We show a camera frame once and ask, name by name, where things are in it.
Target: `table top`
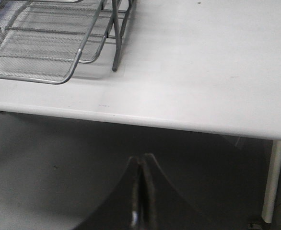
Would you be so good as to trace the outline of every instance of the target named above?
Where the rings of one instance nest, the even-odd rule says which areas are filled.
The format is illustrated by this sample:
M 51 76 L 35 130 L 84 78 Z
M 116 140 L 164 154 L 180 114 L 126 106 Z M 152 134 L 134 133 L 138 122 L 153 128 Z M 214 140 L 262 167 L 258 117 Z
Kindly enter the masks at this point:
M 281 0 L 137 0 L 63 85 L 1 80 L 0 110 L 281 139 Z

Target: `table leg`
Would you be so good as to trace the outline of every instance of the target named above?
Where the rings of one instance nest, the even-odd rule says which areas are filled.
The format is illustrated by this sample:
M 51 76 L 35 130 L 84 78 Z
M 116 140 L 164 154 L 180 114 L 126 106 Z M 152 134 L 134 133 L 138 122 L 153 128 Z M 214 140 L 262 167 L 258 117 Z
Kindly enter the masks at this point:
M 274 140 L 271 149 L 269 173 L 266 182 L 266 190 L 265 190 L 264 203 L 262 209 L 262 219 L 264 220 L 264 223 L 267 225 L 270 225 L 272 221 L 280 168 L 281 168 L 281 140 Z

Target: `floor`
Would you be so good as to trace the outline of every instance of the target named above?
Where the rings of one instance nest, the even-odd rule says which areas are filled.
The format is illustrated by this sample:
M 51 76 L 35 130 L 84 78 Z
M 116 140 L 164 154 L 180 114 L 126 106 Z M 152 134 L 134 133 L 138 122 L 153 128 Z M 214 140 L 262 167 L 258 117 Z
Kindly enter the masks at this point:
M 129 156 L 153 153 L 190 204 L 223 230 L 261 213 L 263 141 L 241 148 L 212 134 L 0 113 L 0 230 L 70 230 L 119 181 Z

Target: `tabletop surface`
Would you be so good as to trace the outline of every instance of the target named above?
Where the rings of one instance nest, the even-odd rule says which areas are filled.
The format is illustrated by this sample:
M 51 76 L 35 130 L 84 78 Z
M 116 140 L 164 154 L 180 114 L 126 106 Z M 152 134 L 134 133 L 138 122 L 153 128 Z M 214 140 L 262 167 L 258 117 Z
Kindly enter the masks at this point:
M 281 139 L 281 0 L 137 0 L 63 85 L 0 80 L 0 110 Z

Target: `metal wire rack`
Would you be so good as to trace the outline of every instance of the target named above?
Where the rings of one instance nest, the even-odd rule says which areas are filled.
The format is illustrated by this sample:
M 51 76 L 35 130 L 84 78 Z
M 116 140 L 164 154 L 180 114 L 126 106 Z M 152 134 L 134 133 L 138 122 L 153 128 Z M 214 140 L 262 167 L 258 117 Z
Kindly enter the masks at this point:
M 106 38 L 116 41 L 117 70 L 122 36 L 133 1 L 119 11 L 121 0 L 54 0 L 0 2 L 0 78 L 49 84 L 67 82 L 78 65 L 94 62 Z M 124 14 L 121 28 L 118 14 Z M 114 25 L 115 36 L 109 33 Z

